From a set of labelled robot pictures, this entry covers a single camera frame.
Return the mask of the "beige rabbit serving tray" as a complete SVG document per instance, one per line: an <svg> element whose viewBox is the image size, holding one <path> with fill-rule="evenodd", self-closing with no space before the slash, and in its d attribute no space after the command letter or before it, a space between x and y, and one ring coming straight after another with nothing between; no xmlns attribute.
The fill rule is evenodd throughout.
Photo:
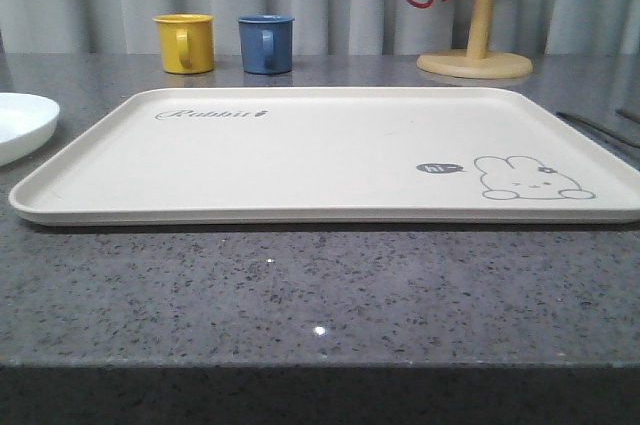
<svg viewBox="0 0 640 425"><path fill-rule="evenodd" d="M633 222L639 174L497 88L132 96L10 192L43 225Z"/></svg>

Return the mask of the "white round plate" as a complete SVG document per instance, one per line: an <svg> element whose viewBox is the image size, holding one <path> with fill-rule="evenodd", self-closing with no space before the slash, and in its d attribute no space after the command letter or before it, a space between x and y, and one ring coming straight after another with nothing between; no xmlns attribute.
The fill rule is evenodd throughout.
<svg viewBox="0 0 640 425"><path fill-rule="evenodd" d="M24 93L1 93L1 165L44 145L54 134L60 107L52 99Z"/></svg>

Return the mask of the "blue enamel mug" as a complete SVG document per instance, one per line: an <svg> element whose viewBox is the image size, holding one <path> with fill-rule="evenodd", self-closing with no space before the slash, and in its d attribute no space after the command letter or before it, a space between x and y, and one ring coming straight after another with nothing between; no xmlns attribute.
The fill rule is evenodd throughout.
<svg viewBox="0 0 640 425"><path fill-rule="evenodd" d="M237 22L245 72L272 75L292 69L293 17L254 14Z"/></svg>

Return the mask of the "wooden mug tree stand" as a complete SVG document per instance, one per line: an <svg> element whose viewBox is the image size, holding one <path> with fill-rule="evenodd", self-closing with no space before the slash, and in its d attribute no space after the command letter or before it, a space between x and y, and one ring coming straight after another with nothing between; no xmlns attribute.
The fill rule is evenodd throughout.
<svg viewBox="0 0 640 425"><path fill-rule="evenodd" d="M494 3L495 0L474 0L466 49L422 54L416 66L427 72L461 78L502 79L529 75L533 71L529 58L489 50Z"/></svg>

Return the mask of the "yellow enamel mug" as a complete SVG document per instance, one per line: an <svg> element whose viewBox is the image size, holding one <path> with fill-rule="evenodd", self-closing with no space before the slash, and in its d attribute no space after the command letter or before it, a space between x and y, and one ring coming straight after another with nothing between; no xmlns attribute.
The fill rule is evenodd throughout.
<svg viewBox="0 0 640 425"><path fill-rule="evenodd" d="M192 13L153 18L165 72L200 74L214 69L213 19L211 15Z"/></svg>

